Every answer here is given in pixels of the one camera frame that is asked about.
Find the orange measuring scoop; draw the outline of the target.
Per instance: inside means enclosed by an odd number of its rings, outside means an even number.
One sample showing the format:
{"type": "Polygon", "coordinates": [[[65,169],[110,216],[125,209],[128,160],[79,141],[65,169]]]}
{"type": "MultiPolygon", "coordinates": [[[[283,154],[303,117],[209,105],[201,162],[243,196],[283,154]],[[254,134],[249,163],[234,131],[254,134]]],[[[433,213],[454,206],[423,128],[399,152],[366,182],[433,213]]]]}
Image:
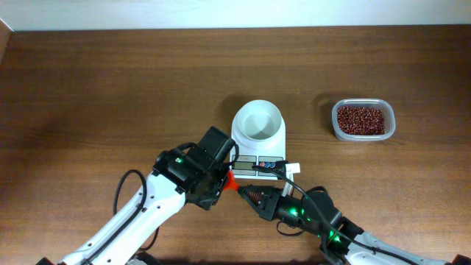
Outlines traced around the orange measuring scoop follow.
{"type": "Polygon", "coordinates": [[[232,170],[229,170],[227,173],[227,182],[224,185],[224,190],[234,190],[238,191],[240,185],[236,182],[235,175],[232,170]]]}

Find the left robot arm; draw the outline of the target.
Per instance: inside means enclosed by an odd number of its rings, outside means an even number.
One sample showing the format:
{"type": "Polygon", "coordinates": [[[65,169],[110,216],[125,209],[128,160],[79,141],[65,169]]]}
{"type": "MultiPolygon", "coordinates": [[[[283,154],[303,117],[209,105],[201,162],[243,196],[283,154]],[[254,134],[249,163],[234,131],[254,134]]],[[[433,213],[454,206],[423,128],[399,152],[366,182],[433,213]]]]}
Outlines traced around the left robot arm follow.
{"type": "Polygon", "coordinates": [[[141,245],[186,204],[206,211],[219,200],[228,181],[226,157],[235,141],[211,127],[199,143],[184,143],[159,154],[152,172],[136,174],[141,187],[91,239],[62,264],[126,264],[141,245]]]}

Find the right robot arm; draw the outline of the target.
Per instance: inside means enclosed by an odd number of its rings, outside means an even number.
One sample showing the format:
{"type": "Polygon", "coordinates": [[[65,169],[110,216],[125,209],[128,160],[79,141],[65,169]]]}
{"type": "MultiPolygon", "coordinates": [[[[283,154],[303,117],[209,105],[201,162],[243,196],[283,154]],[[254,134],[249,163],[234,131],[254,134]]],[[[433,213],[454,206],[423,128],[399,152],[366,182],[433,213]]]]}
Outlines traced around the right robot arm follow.
{"type": "Polygon", "coordinates": [[[245,185],[239,195],[260,218],[277,221],[301,233],[320,238],[320,250],[330,264],[446,264],[381,241],[343,216],[322,186],[308,191],[298,189],[300,198],[284,194],[283,189],[267,185],[245,185]]]}

